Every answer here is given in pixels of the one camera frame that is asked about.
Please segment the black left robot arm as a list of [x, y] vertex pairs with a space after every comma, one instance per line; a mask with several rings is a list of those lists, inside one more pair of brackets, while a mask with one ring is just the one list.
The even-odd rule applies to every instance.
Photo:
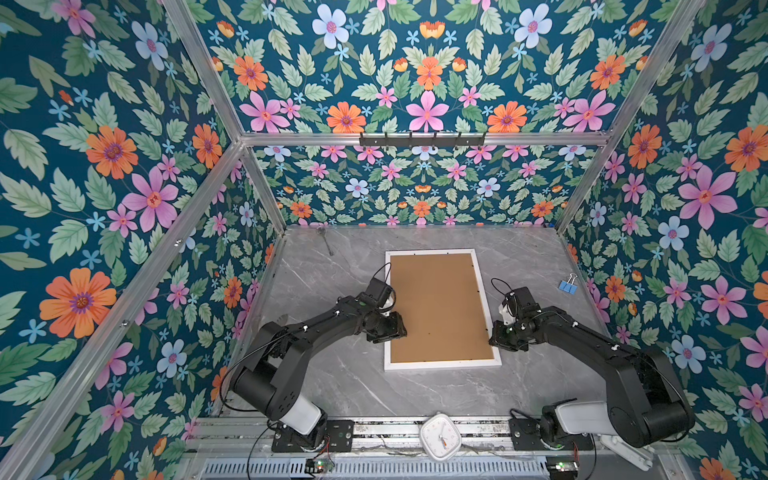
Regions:
[[320, 447], [326, 438], [327, 414], [302, 394], [310, 361], [346, 337], [363, 334], [374, 344], [406, 337], [395, 304], [394, 288], [372, 278], [363, 292], [338, 298], [330, 309], [308, 320], [264, 324], [232, 369], [230, 390], [296, 435], [303, 448]]

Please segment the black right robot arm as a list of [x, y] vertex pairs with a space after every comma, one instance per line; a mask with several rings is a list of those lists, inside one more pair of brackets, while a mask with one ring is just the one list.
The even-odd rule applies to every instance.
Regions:
[[694, 427], [696, 417], [679, 377], [659, 348], [617, 343], [559, 307], [540, 306], [526, 287], [505, 292], [499, 313], [490, 345], [511, 352], [551, 345], [604, 380], [603, 400], [567, 399], [542, 408], [538, 430], [545, 443], [608, 435], [642, 448], [679, 441]]

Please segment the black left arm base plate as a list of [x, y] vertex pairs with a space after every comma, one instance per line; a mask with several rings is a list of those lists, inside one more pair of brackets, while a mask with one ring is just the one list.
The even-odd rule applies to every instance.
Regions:
[[348, 453], [352, 450], [355, 423], [352, 420], [328, 420], [322, 417], [307, 435], [280, 424], [273, 436], [274, 453]]

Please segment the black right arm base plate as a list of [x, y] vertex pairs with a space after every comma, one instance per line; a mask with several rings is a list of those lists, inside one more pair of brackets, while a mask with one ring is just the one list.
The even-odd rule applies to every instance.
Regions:
[[554, 443], [541, 438], [538, 422], [526, 418], [511, 418], [508, 422], [510, 438], [518, 451], [594, 451], [593, 440], [584, 435], [568, 435]]

